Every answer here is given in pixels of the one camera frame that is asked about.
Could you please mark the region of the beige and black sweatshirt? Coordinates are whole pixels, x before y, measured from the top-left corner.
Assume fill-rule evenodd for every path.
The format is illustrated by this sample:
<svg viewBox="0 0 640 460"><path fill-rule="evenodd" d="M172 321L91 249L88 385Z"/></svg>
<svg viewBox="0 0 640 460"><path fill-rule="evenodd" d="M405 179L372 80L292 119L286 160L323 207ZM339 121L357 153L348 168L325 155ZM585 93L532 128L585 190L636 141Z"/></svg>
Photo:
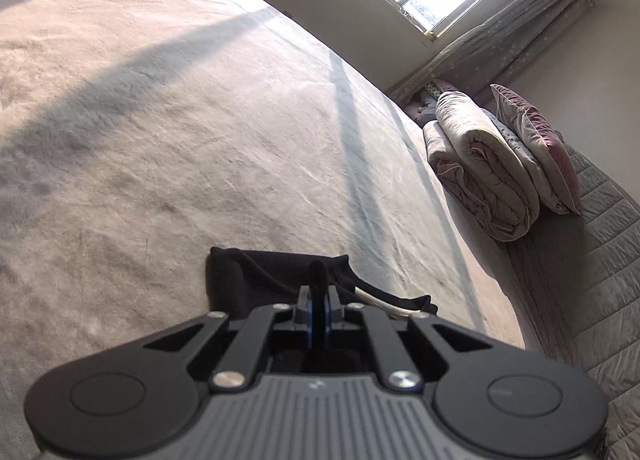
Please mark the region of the beige and black sweatshirt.
<svg viewBox="0 0 640 460"><path fill-rule="evenodd" d="M431 295L398 298L360 278L349 256L224 249L213 247L205 265L206 293L212 311L227 313L232 321L244 319L260 306L294 304L304 286L335 286L343 305L362 302L378 305L401 318L405 311L435 315ZM272 373L360 373L370 369L369 354L359 352L358 338L349 339L335 352L307 352L293 347L270 346L266 370Z"/></svg>

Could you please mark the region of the grey quilted headboard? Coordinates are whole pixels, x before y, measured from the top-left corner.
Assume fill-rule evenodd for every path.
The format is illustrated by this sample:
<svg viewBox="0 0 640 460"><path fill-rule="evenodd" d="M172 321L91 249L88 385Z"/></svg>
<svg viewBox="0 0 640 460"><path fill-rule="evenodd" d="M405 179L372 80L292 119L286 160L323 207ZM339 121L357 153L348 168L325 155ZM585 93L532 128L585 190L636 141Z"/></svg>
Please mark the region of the grey quilted headboard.
<svg viewBox="0 0 640 460"><path fill-rule="evenodd" d="M639 206L574 148L578 214L541 210L504 249L541 352L600 385L608 421L602 459L639 455Z"/></svg>

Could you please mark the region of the folded pink grey quilt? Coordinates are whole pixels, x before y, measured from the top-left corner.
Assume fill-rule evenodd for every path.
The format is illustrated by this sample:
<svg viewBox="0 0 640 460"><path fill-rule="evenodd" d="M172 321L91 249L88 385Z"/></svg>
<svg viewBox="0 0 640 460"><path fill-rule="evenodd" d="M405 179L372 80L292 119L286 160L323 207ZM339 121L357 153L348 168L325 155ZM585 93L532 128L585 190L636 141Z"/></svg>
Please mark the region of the folded pink grey quilt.
<svg viewBox="0 0 640 460"><path fill-rule="evenodd" d="M442 187L493 239L510 243L537 220L538 191L495 122L472 98L442 93L423 128L427 161Z"/></svg>

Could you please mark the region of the pink grey pillow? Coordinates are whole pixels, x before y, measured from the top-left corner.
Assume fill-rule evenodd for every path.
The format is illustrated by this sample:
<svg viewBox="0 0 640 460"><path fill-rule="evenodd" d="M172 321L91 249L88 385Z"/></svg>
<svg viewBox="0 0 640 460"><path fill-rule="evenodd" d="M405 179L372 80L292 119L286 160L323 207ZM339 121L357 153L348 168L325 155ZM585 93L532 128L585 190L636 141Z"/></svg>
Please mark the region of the pink grey pillow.
<svg viewBox="0 0 640 460"><path fill-rule="evenodd" d="M490 86L497 117L509 127L537 159L553 193L570 212L580 214L577 172L559 135L542 113L521 95L501 84Z"/></svg>

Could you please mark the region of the grey plush bed blanket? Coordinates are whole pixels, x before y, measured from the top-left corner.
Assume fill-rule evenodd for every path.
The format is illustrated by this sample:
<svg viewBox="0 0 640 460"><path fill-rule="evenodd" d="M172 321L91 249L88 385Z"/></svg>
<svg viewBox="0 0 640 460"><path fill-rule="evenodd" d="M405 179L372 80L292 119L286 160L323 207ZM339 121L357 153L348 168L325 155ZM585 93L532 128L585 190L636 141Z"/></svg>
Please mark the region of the grey plush bed blanket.
<svg viewBox="0 0 640 460"><path fill-rule="evenodd" d="M49 369L206 310L211 247L347 255L522 332L421 129L262 0L1 0L1 454Z"/></svg>

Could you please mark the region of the grey dotted curtain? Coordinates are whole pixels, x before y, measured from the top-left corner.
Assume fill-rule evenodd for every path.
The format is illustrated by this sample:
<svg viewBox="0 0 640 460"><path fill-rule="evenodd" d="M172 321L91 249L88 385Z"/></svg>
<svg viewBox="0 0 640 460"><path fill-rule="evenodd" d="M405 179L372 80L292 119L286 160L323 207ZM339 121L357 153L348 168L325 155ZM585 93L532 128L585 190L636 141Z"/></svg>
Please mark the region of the grey dotted curtain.
<svg viewBox="0 0 640 460"><path fill-rule="evenodd" d="M439 79L478 102L488 102L492 83L510 83L591 7L591 0L513 0L437 51L387 95L406 106L428 83Z"/></svg>

